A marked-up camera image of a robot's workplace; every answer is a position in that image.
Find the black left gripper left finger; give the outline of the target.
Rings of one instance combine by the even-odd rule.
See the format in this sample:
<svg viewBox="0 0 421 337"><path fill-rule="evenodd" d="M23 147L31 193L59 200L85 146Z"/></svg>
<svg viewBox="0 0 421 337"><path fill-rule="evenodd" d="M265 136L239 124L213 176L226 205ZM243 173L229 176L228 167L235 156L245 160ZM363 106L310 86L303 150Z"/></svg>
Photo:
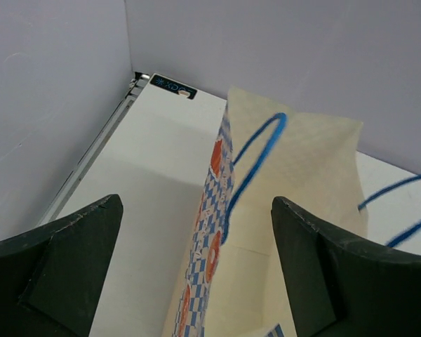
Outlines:
<svg viewBox="0 0 421 337"><path fill-rule="evenodd" d="M122 215L110 194L0 241L0 336L88 336Z"/></svg>

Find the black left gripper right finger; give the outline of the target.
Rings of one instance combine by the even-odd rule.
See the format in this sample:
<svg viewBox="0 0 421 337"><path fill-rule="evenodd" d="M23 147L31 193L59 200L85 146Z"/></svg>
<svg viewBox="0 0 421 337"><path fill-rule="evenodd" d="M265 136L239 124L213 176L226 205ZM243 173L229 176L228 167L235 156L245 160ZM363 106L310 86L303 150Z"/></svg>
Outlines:
<svg viewBox="0 0 421 337"><path fill-rule="evenodd" d="M421 256L376 244L285 197L272 227L296 334L421 336Z"/></svg>

